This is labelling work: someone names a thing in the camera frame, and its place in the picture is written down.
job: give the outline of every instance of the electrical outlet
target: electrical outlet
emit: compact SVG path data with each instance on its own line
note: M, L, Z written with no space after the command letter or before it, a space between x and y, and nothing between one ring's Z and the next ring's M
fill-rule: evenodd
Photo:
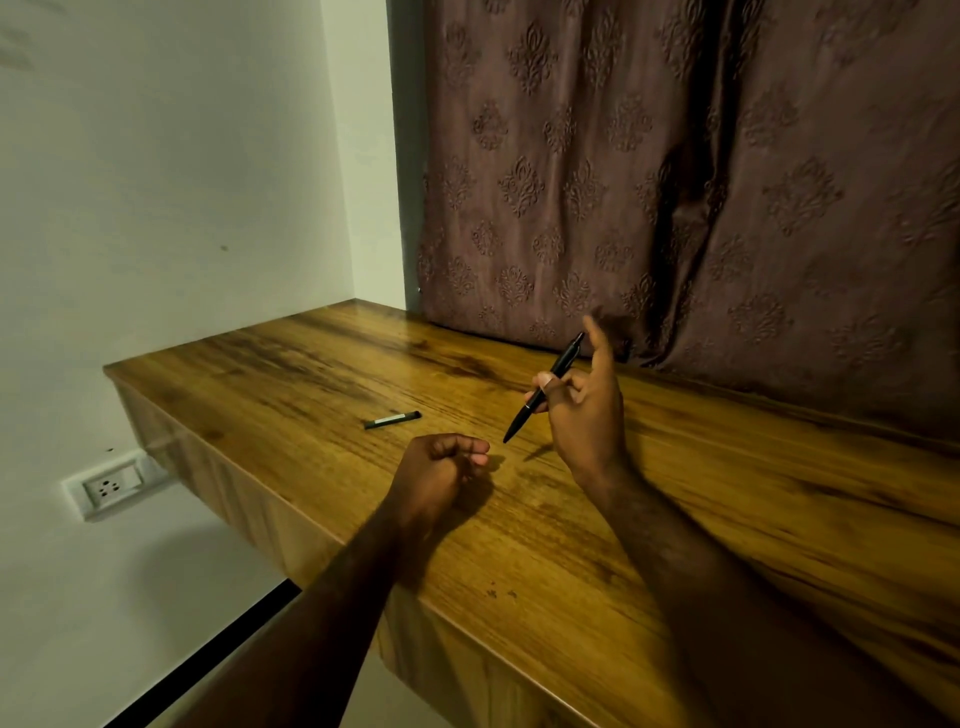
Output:
M136 471L136 465L124 466L111 473L103 473L87 480L84 490L96 508L104 508L115 499L121 498L137 486L143 485L143 478Z
M115 505L169 479L170 475L150 455L135 450L93 471L67 478L63 481L63 488L81 518L93 521Z

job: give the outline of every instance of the marker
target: marker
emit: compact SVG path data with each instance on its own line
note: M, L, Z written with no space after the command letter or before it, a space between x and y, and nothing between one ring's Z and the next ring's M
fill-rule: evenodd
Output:
M381 417L379 420L371 420L369 422L363 423L364 429L374 429L375 427L382 427L383 425L393 425L394 423L405 423L410 420L419 420L420 412L414 410L413 412L407 412L402 415L391 415L390 417Z

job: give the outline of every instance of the hand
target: hand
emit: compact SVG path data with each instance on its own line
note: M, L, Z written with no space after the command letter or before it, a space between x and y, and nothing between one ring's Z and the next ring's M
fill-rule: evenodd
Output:
M557 453L594 503L608 475L631 468L623 427L623 396L613 369L613 352L603 330L589 316L584 329L593 345L592 371L570 370L563 379L549 372L534 377L547 402L537 412L550 413ZM533 397L527 392L526 400Z
M453 503L460 485L487 465L490 443L467 435L424 435L410 441L382 509L413 540L423 539Z

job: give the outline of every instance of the forearm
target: forearm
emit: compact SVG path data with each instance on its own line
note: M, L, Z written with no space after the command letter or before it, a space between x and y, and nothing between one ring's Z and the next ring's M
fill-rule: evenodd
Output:
M179 728L339 725L405 546L381 507Z
M948 725L632 467L592 485L725 725Z

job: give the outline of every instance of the black trim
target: black trim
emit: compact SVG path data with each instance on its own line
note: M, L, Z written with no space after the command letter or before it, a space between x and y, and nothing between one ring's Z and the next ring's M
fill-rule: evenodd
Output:
M233 651L246 642L300 593L300 588L286 579L225 627L203 647L175 667L170 674L134 700L105 728L146 728L163 711L220 665Z

